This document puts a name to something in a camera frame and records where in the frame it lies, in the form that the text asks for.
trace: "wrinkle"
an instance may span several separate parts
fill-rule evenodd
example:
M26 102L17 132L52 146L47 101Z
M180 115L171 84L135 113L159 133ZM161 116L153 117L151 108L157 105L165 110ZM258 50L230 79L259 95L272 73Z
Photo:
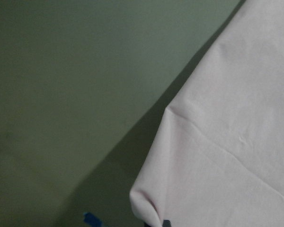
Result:
M200 127L197 126L196 123L192 122L191 120L189 120L187 117L178 114L175 112L175 110L170 109L169 107L166 108L166 110L170 111L171 113L177 115L178 117L184 119L185 121L187 121L189 124L191 124L194 128L196 128L203 137L205 137L209 142L211 142L212 144L214 144L215 146L219 147L222 151L228 153L230 156L232 156L239 164L241 167L243 167L243 169L245 169L252 177L256 178L257 180L259 180L261 183L263 183L266 187L270 188L272 191L274 191L275 193L277 193L283 200L284 200L284 195L279 192L277 189L275 189L273 186L271 186L269 183L267 183L265 180L263 180L260 176L258 176L257 174L253 173L250 169L248 169L246 166L243 165L243 163L239 160L239 158L232 154L227 148L223 147L221 144L217 143L216 141L214 141L213 139L211 139L208 135L206 135L201 129Z

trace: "painted wall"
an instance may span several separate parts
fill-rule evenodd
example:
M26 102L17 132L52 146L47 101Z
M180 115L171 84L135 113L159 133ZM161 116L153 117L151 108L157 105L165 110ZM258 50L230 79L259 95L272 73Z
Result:
M238 3L0 1L0 227L142 226L128 191L164 107Z

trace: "small blue piece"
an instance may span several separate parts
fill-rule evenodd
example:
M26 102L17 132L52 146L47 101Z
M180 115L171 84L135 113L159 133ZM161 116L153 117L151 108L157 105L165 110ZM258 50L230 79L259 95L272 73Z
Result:
M101 227L102 221L91 213L84 213L84 222L91 225L92 227Z

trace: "light pink cloth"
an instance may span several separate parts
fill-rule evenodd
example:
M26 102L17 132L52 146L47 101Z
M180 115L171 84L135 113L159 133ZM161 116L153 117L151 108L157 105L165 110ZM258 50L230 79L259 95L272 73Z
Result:
M167 106L132 187L153 227L284 227L284 0L247 0Z

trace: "white cloth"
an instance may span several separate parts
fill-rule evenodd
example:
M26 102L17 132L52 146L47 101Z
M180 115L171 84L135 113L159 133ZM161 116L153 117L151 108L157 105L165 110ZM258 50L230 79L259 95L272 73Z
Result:
M284 0L247 0L165 109L131 189L152 227L284 227Z

